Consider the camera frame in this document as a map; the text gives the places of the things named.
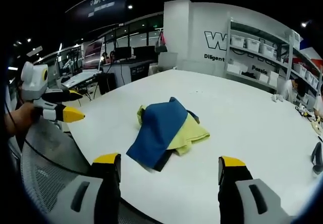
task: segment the banner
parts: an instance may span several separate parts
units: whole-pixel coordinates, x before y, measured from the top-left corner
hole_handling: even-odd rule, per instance
[[[85,33],[125,19],[126,0],[84,0],[65,12],[68,32]]]
[[[85,50],[83,69],[99,69],[103,38],[89,44]]]

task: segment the computer monitor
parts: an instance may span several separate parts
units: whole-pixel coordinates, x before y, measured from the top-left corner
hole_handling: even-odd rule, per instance
[[[133,48],[133,53],[136,59],[157,59],[157,53],[155,52],[155,46],[141,46]]]
[[[130,46],[117,47],[115,49],[115,56],[116,56],[116,60],[131,58],[131,47]]]

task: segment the black ceiling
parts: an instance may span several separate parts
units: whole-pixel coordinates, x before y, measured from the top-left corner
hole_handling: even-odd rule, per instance
[[[58,50],[64,38],[64,12],[82,0],[13,0],[7,3],[6,32],[12,41],[19,40],[16,54],[30,51],[42,45],[44,56]],[[127,21],[143,15],[162,11],[164,2],[171,0],[128,0],[133,10],[127,11]],[[268,15],[298,31],[308,38],[323,58],[323,3],[321,0],[191,0],[193,2],[214,2],[237,5]],[[300,23],[311,21],[308,27]]]

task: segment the blue cloth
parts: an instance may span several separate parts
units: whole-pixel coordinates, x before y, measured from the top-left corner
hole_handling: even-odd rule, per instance
[[[137,139],[127,155],[153,169],[183,126],[187,114],[185,108],[173,97],[169,102],[148,106],[143,114]]]

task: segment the bag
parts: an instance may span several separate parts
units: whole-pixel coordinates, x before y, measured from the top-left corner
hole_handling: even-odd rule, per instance
[[[167,52],[164,33],[162,31],[159,33],[159,37],[155,45],[155,52],[156,53]]]

